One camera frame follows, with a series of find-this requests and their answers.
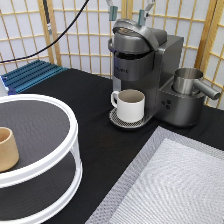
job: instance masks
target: coffee machine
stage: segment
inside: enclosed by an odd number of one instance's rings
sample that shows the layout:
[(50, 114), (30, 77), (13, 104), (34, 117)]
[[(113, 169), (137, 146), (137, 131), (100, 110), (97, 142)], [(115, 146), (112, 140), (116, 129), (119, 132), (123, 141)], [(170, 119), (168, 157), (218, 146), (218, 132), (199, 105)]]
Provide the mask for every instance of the coffee machine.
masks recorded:
[[(201, 91), (190, 94), (174, 90), (183, 37), (140, 26), (128, 19), (117, 20), (113, 33), (113, 38), (108, 41), (108, 48), (113, 53), (113, 90), (135, 89), (145, 94), (146, 118), (136, 127), (143, 126), (151, 117), (178, 127), (193, 126), (200, 120), (205, 93), (210, 91), (207, 95), (213, 99), (220, 96), (203, 83), (202, 88), (198, 87)], [(115, 110), (110, 113), (111, 121), (119, 127), (130, 128), (130, 124), (118, 122)]]

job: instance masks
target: white rim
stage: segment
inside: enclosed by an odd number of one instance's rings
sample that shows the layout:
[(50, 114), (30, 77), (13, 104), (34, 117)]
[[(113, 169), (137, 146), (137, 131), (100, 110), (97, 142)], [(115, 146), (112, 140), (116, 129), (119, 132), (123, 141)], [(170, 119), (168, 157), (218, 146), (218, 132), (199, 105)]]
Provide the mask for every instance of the white rim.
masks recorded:
[(74, 194), (76, 193), (81, 179), (82, 179), (82, 163), (80, 162), (80, 168), (76, 170), (74, 179), (68, 188), (68, 190), (52, 205), (47, 207), (46, 209), (42, 210), (41, 212), (38, 212), (34, 215), (28, 216), (26, 218), (22, 219), (16, 219), (16, 220), (10, 220), (10, 221), (0, 221), (2, 224), (39, 224), (42, 223), (54, 215), (56, 215), (59, 211), (61, 211), (72, 199)]
[(62, 101), (43, 95), (21, 94), (15, 96), (1, 97), (0, 104), (18, 100), (37, 100), (51, 103), (61, 108), (69, 118), (70, 129), (64, 141), (53, 152), (51, 152), (43, 159), (21, 169), (0, 174), (0, 188), (12, 186), (30, 180), (49, 170), (51, 167), (55, 166), (55, 164), (62, 160), (70, 151), (78, 135), (78, 124), (75, 115), (71, 108)]

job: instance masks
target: espresso machine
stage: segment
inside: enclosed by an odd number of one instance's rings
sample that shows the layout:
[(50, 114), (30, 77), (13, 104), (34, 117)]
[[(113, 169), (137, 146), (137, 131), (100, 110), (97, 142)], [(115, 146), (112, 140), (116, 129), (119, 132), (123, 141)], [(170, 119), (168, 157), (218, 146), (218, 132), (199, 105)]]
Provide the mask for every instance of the espresso machine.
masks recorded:
[(118, 19), (113, 33), (108, 41), (113, 53), (113, 90), (135, 89), (145, 94), (143, 120), (126, 124), (117, 119), (115, 108), (110, 120), (116, 126), (135, 129), (154, 117), (174, 126), (190, 127), (200, 120), (206, 96), (219, 98), (219, 92), (201, 81), (201, 71), (178, 71), (183, 37), (128, 19)]

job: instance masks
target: drip tray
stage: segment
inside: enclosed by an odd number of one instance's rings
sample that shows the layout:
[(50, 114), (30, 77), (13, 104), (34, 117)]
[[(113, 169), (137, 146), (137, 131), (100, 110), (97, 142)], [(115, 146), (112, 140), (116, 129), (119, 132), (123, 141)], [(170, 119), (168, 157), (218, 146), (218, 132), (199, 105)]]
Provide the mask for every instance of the drip tray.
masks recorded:
[(112, 122), (112, 124), (114, 124), (116, 127), (126, 130), (126, 131), (134, 131), (137, 130), (143, 126), (145, 126), (149, 120), (152, 118), (152, 115), (150, 115), (148, 112), (145, 112), (144, 117), (137, 122), (134, 123), (128, 123), (128, 122), (124, 122), (122, 120), (120, 120), (117, 117), (117, 108), (114, 108), (110, 114), (109, 114), (109, 118), (110, 121)]

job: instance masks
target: cup handle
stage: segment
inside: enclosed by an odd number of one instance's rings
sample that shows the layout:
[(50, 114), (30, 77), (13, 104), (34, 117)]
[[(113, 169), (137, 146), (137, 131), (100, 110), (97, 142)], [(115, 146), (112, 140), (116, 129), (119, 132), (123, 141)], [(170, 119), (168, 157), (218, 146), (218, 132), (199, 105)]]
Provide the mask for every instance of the cup handle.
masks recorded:
[(116, 104), (115, 101), (114, 101), (114, 94), (117, 94), (117, 96), (118, 96), (119, 92), (118, 92), (118, 91), (114, 91), (114, 92), (112, 92), (112, 94), (111, 94), (111, 103), (112, 103), (112, 105), (113, 105), (114, 107), (117, 108), (117, 104)]

